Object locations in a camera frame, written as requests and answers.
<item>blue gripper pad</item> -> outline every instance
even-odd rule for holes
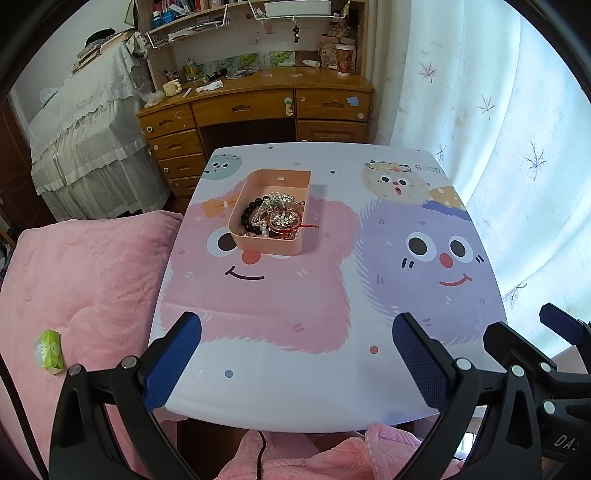
[[[392,340],[425,403],[439,411],[445,410],[449,389],[447,378],[402,314],[394,319]]]
[[[540,321],[571,345],[581,345],[584,341],[581,322],[551,303],[540,309]]]
[[[162,407],[201,341],[201,320],[194,313],[144,379],[144,405],[149,412]]]

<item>box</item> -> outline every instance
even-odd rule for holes
[[[286,0],[265,4],[265,13],[268,17],[292,17],[293,15],[327,15],[329,17],[330,9],[330,0]]]
[[[292,195],[296,202],[306,202],[303,212],[303,223],[306,223],[308,200],[310,197],[309,170],[257,170],[247,178],[238,201],[228,221],[228,228],[236,246],[245,252],[258,252],[271,255],[285,255],[293,257],[300,253],[306,228],[293,240],[282,240],[265,236],[244,236],[240,217],[248,204],[257,197],[263,197],[271,192],[282,192]]]

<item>bed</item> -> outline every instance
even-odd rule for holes
[[[58,221],[161,209],[170,195],[135,114],[145,61],[120,43],[78,73],[29,126],[32,177]]]
[[[59,332],[66,369],[76,363],[88,370],[113,368],[127,355],[141,355],[182,218],[157,211],[112,220],[71,220],[21,234],[0,291],[0,353],[46,465],[66,373],[51,375],[36,366],[35,338],[46,329]],[[116,408],[108,412],[128,464],[146,475]],[[164,417],[159,414],[159,420],[171,420],[166,412]],[[161,423],[175,444],[176,423]],[[35,472],[0,381],[0,437],[2,431]]]

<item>curtain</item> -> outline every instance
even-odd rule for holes
[[[554,303],[591,319],[591,106],[503,0],[370,0],[377,144],[427,150],[479,232],[509,325],[548,355]]]

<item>paper cup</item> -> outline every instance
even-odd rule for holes
[[[336,71],[339,75],[348,76],[353,71],[353,59],[355,57],[355,45],[336,46]]]

